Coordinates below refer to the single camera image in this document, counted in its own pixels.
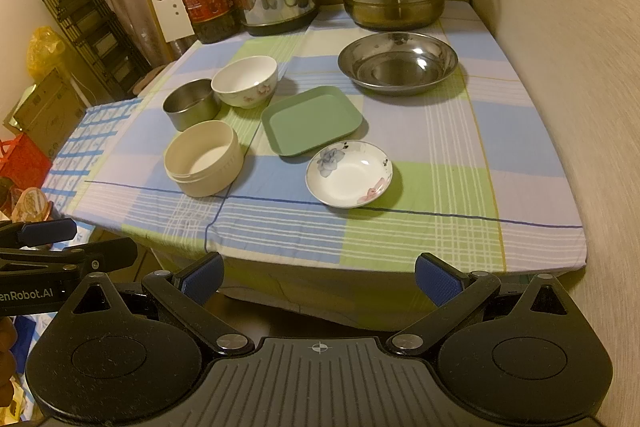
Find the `person's left hand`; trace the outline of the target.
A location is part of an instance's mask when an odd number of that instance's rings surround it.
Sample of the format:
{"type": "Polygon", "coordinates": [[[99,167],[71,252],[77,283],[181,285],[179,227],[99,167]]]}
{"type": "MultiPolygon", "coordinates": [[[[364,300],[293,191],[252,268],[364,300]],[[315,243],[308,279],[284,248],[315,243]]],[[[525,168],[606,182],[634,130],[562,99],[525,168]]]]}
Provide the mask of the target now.
{"type": "Polygon", "coordinates": [[[17,333],[9,317],[0,321],[0,407],[7,407],[14,394],[11,378],[15,373],[16,362],[11,348],[17,340],[17,333]]]}

